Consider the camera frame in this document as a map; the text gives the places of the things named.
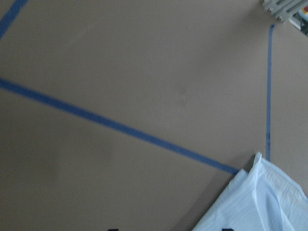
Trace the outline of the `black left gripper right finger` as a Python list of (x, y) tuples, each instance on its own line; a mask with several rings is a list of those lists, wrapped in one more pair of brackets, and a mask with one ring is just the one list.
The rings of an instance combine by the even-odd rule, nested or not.
[(228, 227), (228, 228), (222, 228), (221, 231), (234, 231), (234, 229)]

